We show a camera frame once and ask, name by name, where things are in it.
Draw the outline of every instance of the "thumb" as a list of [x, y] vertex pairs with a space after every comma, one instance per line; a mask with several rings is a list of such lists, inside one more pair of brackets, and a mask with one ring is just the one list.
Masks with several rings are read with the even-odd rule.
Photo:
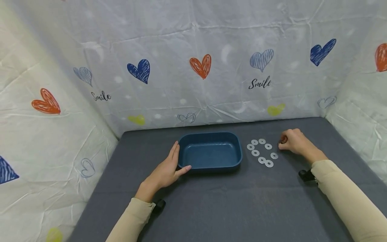
[[278, 144], [278, 148], [279, 148], [279, 149], [290, 149], [288, 143], [285, 143], [285, 144], [279, 143], [279, 144]]
[[177, 176], [177, 178], [179, 178], [180, 176], [186, 174], [190, 169], [192, 168], [192, 166], [185, 166], [183, 168], [181, 168], [180, 170], [176, 171], [175, 172], [175, 175]]

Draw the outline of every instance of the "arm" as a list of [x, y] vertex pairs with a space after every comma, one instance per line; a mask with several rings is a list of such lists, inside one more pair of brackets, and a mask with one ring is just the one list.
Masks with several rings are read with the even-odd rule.
[[176, 171], [179, 150], [180, 146], [176, 141], [168, 157], [141, 183], [136, 195], [110, 232], [106, 242], [137, 241], [155, 206], [152, 203], [155, 193], [160, 188], [171, 185], [191, 169], [191, 166], [186, 166]]
[[319, 188], [347, 227], [355, 242], [387, 241], [387, 219], [371, 200], [299, 129], [282, 133], [278, 146], [303, 155], [312, 165]]

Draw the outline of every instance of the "yellow heart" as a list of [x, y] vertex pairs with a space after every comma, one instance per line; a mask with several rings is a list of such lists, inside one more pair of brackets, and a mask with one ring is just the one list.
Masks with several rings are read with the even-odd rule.
[[128, 120], [131, 122], [138, 124], [138, 125], [144, 125], [145, 124], [145, 118], [143, 115], [138, 115], [138, 116], [129, 116]]
[[59, 228], [51, 228], [46, 237], [46, 242], [62, 242], [63, 234]]
[[285, 103], [281, 103], [280, 105], [278, 106], [269, 106], [267, 108], [267, 112], [271, 115], [271, 116], [277, 116], [277, 115], [280, 115], [282, 110], [285, 108]]

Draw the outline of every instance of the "fabric wall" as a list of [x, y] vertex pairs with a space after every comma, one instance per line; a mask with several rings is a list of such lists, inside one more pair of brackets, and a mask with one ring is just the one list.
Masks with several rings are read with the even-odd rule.
[[382, 0], [9, 0], [117, 136], [325, 115]]
[[387, 184], [387, 2], [327, 119]]
[[[382, 2], [0, 0], [1, 241], [65, 241], [128, 130], [332, 109], [385, 161]], [[371, 76], [372, 108], [358, 96]], [[357, 137], [373, 147], [349, 135], [372, 120]]]
[[0, 241], [65, 241], [117, 139], [3, 2], [0, 33]]

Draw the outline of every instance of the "tray rim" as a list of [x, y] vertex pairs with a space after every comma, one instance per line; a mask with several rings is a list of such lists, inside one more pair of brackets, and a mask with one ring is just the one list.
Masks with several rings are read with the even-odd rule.
[[[243, 152], [242, 152], [242, 146], [241, 146], [241, 142], [238, 138], [238, 136], [236, 134], [234, 134], [233, 132], [229, 132], [229, 131], [220, 131], [220, 132], [202, 132], [202, 133], [190, 133], [190, 134], [185, 134], [183, 135], [182, 137], [180, 137], [179, 139], [179, 144], [180, 144], [180, 141], [182, 140], [182, 138], [184, 138], [185, 136], [189, 136], [189, 135], [193, 135], [193, 134], [218, 134], [218, 133], [229, 133], [229, 134], [232, 134], [236, 137], [236, 139], [238, 140], [238, 144], [239, 144], [239, 151], [241, 153], [241, 158], [239, 159], [239, 161], [235, 164], [235, 165], [232, 165], [232, 166], [221, 166], [221, 167], [213, 167], [213, 168], [191, 168], [192, 170], [212, 170], [212, 169], [222, 169], [222, 168], [232, 168], [232, 167], [237, 167], [240, 165], [240, 163], [242, 162], [242, 159], [243, 159]], [[177, 166], [179, 168], [183, 168], [183, 166], [180, 165], [179, 162], [177, 162]]]

